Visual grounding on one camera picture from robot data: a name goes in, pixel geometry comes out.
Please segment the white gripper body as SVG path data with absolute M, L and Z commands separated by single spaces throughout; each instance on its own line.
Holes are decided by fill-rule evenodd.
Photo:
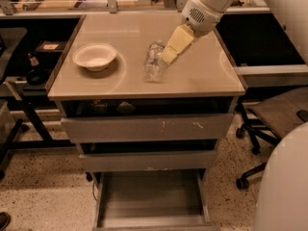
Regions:
M 208 6 L 202 0 L 188 0 L 182 15 L 196 38 L 208 35 L 220 22 L 223 13 Z

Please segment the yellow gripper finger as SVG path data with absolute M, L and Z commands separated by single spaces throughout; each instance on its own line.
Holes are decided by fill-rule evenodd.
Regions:
M 194 30 L 187 24 L 178 26 L 161 54 L 162 61 L 172 64 L 193 41 Z

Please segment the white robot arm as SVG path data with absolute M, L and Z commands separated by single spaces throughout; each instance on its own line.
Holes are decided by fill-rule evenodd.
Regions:
M 304 62 L 308 62 L 308 0 L 264 0 Z M 185 22 L 175 29 L 163 52 L 172 64 L 194 39 L 213 31 L 233 0 L 188 0 Z M 279 139 L 264 170 L 253 231 L 308 231 L 307 78 L 290 79 L 290 90 L 256 105 L 257 115 Z

